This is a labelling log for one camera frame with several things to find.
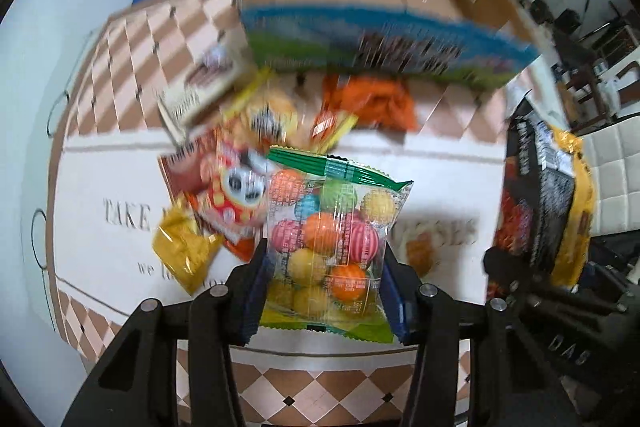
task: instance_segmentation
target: candy bag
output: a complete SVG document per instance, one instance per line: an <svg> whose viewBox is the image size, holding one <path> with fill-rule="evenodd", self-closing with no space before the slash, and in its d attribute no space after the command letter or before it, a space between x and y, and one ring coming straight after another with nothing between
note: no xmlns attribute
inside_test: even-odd
<svg viewBox="0 0 640 427"><path fill-rule="evenodd" d="M572 287L586 261L594 203L581 140L523 100L509 124L506 156L494 245ZM504 292L490 285L490 296Z"/></svg>
<svg viewBox="0 0 640 427"><path fill-rule="evenodd" d="M232 130L213 127L158 163L172 198L183 192L204 226L223 233L225 247L251 259L266 219L270 163Z"/></svg>
<svg viewBox="0 0 640 427"><path fill-rule="evenodd" d="M356 123L347 111L322 110L321 100L301 96L276 74L262 69L255 80L227 107L222 119L258 151L286 145L324 153Z"/></svg>
<svg viewBox="0 0 640 427"><path fill-rule="evenodd" d="M152 245L175 280L192 295L204 283L220 244L220 234L200 233L189 205L179 196L160 221Z"/></svg>
<svg viewBox="0 0 640 427"><path fill-rule="evenodd" d="M322 90L326 110L353 113L358 117L359 125L411 132L420 130L414 99L399 80L328 74Z"/></svg>
<svg viewBox="0 0 640 427"><path fill-rule="evenodd" d="M391 341L378 288L387 234L413 182L277 146L268 159L285 168L272 174L268 190L275 270L261 324Z"/></svg>

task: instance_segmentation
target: striped gumball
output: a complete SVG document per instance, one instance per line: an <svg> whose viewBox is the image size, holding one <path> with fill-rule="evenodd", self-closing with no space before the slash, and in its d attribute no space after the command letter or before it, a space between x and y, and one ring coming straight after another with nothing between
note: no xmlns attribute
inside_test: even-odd
<svg viewBox="0 0 640 427"><path fill-rule="evenodd" d="M271 230L269 241L279 252L293 252L302 246L302 227L293 219L283 219Z"/></svg>
<svg viewBox="0 0 640 427"><path fill-rule="evenodd" d="M378 253L380 238L372 226L361 221L351 226L349 241L349 261L351 263L369 264Z"/></svg>

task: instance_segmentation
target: orange gumball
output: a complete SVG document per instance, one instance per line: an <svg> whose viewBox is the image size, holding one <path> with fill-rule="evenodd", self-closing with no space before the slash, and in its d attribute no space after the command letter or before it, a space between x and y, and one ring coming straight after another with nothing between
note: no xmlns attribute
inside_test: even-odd
<svg viewBox="0 0 640 427"><path fill-rule="evenodd" d="M338 301L353 302L360 299L367 291L367 275L357 264L335 266L331 270L331 293Z"/></svg>
<svg viewBox="0 0 640 427"><path fill-rule="evenodd" d="M333 214L311 214L302 227L305 246L323 255L331 255L338 248L340 223Z"/></svg>

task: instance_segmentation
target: clear plastic bag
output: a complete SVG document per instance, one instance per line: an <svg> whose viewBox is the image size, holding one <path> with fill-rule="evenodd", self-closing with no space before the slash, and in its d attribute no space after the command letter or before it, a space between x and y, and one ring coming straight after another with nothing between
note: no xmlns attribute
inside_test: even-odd
<svg viewBox="0 0 640 427"><path fill-rule="evenodd" d="M267 299L273 313L263 315L262 325L293 322L382 340L375 329L358 328L384 323L378 288L386 238L412 182L281 147L268 157L286 168L272 175L268 188L268 255L275 270Z"/></svg>

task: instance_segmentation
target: orange snack bag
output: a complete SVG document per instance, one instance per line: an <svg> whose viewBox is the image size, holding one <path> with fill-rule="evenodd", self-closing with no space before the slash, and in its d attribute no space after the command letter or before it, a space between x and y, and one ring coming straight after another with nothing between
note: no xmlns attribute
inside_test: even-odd
<svg viewBox="0 0 640 427"><path fill-rule="evenodd" d="M401 131L420 130L414 99L399 80L328 74L322 85L324 108L355 114L358 123Z"/></svg>

